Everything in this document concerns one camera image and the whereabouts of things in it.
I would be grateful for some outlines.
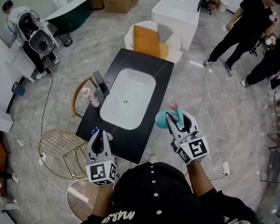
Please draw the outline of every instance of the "man in black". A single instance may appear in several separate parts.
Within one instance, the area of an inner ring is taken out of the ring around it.
[[[231,77],[231,67],[243,53],[252,49],[260,36],[265,32],[270,35],[279,23],[278,16],[271,21],[271,7],[280,4],[280,0],[243,0],[240,8],[226,25],[229,33],[211,53],[208,60],[204,61],[205,67],[210,67],[231,46],[238,43],[234,53],[224,63],[227,74]]]
[[[187,166],[193,192],[182,172],[161,162],[126,171],[114,187],[100,186],[83,224],[258,223],[241,200],[217,192],[200,162]]]

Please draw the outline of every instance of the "faucet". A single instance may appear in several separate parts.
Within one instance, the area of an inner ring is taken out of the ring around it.
[[[99,73],[99,71],[95,71],[92,75],[93,75],[93,78],[95,79],[96,83],[100,87],[103,95],[104,96],[109,95],[110,92],[109,92],[108,86],[105,83],[105,81],[103,80],[103,78],[102,78],[101,74]]]

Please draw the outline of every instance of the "black table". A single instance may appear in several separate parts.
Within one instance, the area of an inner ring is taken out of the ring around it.
[[[89,141],[94,128],[104,129],[113,136],[111,152],[134,163],[139,163],[154,126],[154,118],[159,112],[174,63],[160,58],[145,55],[139,52],[121,49],[107,70],[104,80],[110,88],[117,74],[125,68],[130,68],[147,73],[155,78],[156,85],[153,95],[143,117],[141,124],[133,129],[126,130],[104,121],[99,114],[105,97],[98,88],[96,95],[100,100],[100,106],[94,108],[89,105],[76,135]]]

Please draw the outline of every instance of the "white bathtub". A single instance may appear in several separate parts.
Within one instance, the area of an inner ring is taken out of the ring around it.
[[[152,9],[151,17],[154,22],[170,27],[188,50],[198,26],[198,3],[199,0],[161,0]]]

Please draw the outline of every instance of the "gold wire chair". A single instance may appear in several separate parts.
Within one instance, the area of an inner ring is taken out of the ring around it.
[[[44,165],[59,177],[81,179],[87,176],[87,143],[71,131],[47,131],[41,137],[39,154]]]

